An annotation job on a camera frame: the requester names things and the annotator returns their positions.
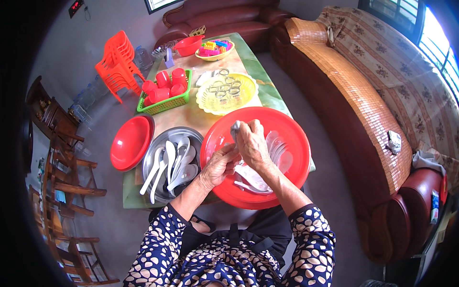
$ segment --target stacked plastic chair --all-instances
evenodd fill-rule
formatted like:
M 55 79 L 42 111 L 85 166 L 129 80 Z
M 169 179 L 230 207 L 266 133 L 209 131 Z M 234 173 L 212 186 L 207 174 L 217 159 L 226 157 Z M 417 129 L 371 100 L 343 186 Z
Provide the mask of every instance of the stacked plastic chair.
M 105 43 L 104 57 L 95 66 L 101 79 L 120 103 L 123 101 L 117 92 L 124 87 L 134 90 L 140 96 L 142 89 L 134 78 L 135 73 L 145 82 L 145 78 L 132 62 L 133 59 L 134 47 L 126 33 L 119 31 Z

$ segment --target yellow plastic bowl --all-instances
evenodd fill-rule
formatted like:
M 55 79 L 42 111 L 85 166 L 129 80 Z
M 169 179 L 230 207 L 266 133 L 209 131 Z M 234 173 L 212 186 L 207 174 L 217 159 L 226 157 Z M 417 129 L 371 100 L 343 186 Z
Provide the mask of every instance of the yellow plastic bowl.
M 256 97 L 258 96 L 258 84 L 256 81 L 251 76 L 243 73 L 230 73 L 227 77 L 229 76 L 241 82 L 239 99 L 237 100 L 228 93 L 224 98 L 218 99 L 215 93 L 209 92 L 208 88 L 211 87 L 215 81 L 225 82 L 224 79 L 226 77 L 216 76 L 210 78 L 199 87 L 198 93 L 196 94 L 196 103 L 199 108 L 203 109 L 206 113 L 224 116 L 242 107 L 259 106 L 259 101 Z
M 202 60 L 209 61 L 209 62 L 216 61 L 216 60 L 221 60 L 221 59 L 225 58 L 229 53 L 231 53 L 231 51 L 234 49 L 234 43 L 231 42 L 231 41 L 228 41 L 228 42 L 230 42 L 232 46 L 231 46 L 231 49 L 229 49 L 225 53 L 221 53 L 221 54 L 218 54 L 218 55 L 215 55 L 215 56 L 210 56 L 210 57 L 202 57 L 202 56 L 199 55 L 199 49 L 198 49 L 195 52 L 195 56 L 198 57 L 198 58 L 201 58 Z

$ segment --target table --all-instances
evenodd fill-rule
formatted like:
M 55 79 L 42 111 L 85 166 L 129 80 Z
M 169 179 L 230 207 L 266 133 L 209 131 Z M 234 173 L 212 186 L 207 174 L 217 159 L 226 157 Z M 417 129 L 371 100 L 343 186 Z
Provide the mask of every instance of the table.
M 178 126 L 191 127 L 200 132 L 203 136 L 206 135 L 211 126 L 219 118 L 221 118 L 221 116 L 206 113 L 198 107 L 198 104 L 196 103 L 196 93 L 198 90 L 196 87 L 196 81 L 203 72 L 214 71 L 220 68 L 228 68 L 230 72 L 249 74 L 256 80 L 257 84 L 259 85 L 258 96 L 262 105 L 264 107 L 270 107 L 281 111 L 291 117 L 291 114 L 276 87 L 272 83 L 268 74 L 266 74 L 266 71 L 263 69 L 257 57 L 255 57 L 249 46 L 247 46 L 241 35 L 239 35 L 239 33 L 231 33 L 204 40 L 215 39 L 230 40 L 235 44 L 235 49 L 224 59 L 219 61 L 207 62 L 195 57 L 194 55 L 181 57 L 177 53 L 174 55 L 175 66 L 166 69 L 164 61 L 159 59 L 151 67 L 150 73 L 147 76 L 147 80 L 155 80 L 156 74 L 163 70 L 171 74 L 171 72 L 178 67 L 191 69 L 193 72 L 191 77 L 190 101 L 180 107 L 175 107 L 173 109 L 153 115 L 156 124 L 155 135 L 159 135 L 165 130 Z M 310 171 L 314 170 L 315 164 L 311 159 Z M 145 195 L 139 194 L 141 187 L 142 185 L 135 184 L 135 169 L 132 169 L 123 174 L 124 208 L 153 208 L 162 207 L 165 205 L 164 203 L 160 202 L 151 204 L 150 195 L 148 193 Z M 213 192 L 209 194 L 209 197 L 218 199 Z

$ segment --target wrinkled hand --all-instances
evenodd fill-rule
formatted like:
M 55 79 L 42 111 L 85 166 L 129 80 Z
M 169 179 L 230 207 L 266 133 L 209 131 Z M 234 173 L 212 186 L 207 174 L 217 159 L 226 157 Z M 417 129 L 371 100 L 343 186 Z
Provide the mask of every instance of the wrinkled hand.
M 256 171 L 272 164 L 263 133 L 263 126 L 255 119 L 248 123 L 241 122 L 236 136 L 239 153 L 247 165 Z
M 220 185 L 227 174 L 234 174 L 233 160 L 239 155 L 239 151 L 234 147 L 235 144 L 230 144 L 215 151 L 203 168 L 201 175 L 209 191 Z

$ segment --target concrete floor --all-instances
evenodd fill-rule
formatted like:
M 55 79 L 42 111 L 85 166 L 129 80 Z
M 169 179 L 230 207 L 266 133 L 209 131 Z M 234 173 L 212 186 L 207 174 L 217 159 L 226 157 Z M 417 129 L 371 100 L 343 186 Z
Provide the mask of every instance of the concrete floor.
M 279 90 L 293 118 L 304 129 L 311 145 L 317 170 L 309 174 L 305 192 L 321 208 L 337 237 L 333 286 L 354 287 L 367 279 L 381 279 L 382 266 L 369 261 L 361 249 L 349 186 L 327 132 L 301 91 L 277 66 L 271 55 L 263 53 L 257 57 Z M 99 164 L 94 170 L 97 186 L 107 189 L 108 192 L 104 197 L 85 199 L 87 208 L 94 210 L 94 217 L 76 214 L 73 222 L 64 220 L 64 227 L 68 232 L 76 233 L 76 236 L 100 238 L 96 248 L 101 261 L 108 274 L 120 280 L 124 279 L 135 260 L 143 233 L 148 228 L 148 211 L 123 209 L 122 173 L 112 167 L 109 156 L 112 140 L 121 125 L 134 115 L 137 99 L 135 95 L 127 92 L 123 96 L 123 104 L 120 105 L 114 97 L 105 96 L 89 111 L 92 116 L 91 126 L 88 128 L 81 125 L 78 134 L 85 138 L 84 147 L 91 155 L 81 157 Z M 218 210 L 219 216 L 209 218 L 211 210 Z M 254 213 L 225 203 L 216 203 L 200 207 L 196 214 L 216 222 L 221 230 L 228 229 L 229 224 L 235 221 L 247 226 Z M 292 241 L 284 256 L 287 266 L 291 262 L 294 248 Z

